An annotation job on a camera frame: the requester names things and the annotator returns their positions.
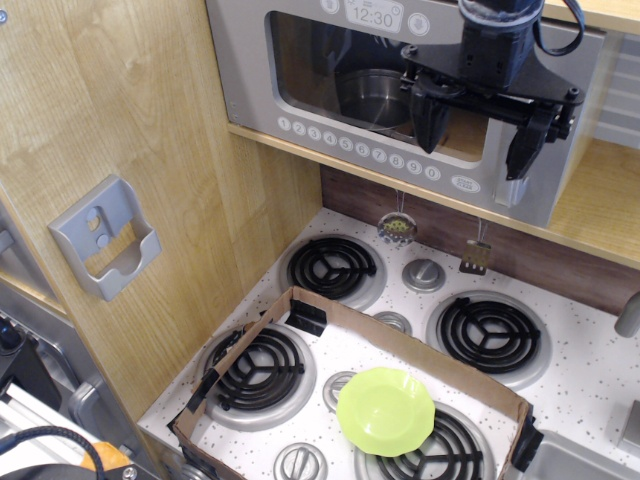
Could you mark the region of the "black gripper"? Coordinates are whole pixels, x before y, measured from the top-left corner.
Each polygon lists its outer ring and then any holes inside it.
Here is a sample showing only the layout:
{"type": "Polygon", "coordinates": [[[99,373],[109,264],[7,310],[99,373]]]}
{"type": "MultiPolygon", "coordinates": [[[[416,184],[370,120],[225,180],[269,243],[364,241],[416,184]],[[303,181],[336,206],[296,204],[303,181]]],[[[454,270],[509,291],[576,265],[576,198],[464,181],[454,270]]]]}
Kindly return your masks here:
{"type": "Polygon", "coordinates": [[[584,91],[545,67],[536,27],[513,29],[464,22],[457,44],[403,48],[405,81],[417,144],[432,153],[457,108],[517,125],[506,157],[506,180],[523,179],[547,143],[566,140],[584,91]]]}

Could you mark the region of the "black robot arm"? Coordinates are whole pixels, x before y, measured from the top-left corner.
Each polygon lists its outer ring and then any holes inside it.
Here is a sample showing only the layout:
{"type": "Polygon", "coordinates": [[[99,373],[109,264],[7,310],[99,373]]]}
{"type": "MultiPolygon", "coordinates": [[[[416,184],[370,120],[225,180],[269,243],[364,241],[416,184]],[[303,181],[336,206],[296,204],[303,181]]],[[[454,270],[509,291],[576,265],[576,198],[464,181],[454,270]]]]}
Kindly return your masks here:
{"type": "Polygon", "coordinates": [[[575,51],[585,33],[584,13],[568,2],[578,32],[566,46],[547,48],[541,33],[541,1],[461,1],[458,44],[408,45],[402,87],[418,145],[432,152],[447,128],[451,108],[515,126],[506,156],[509,181],[525,177],[544,145],[566,139],[584,91],[545,67],[575,51]]]}

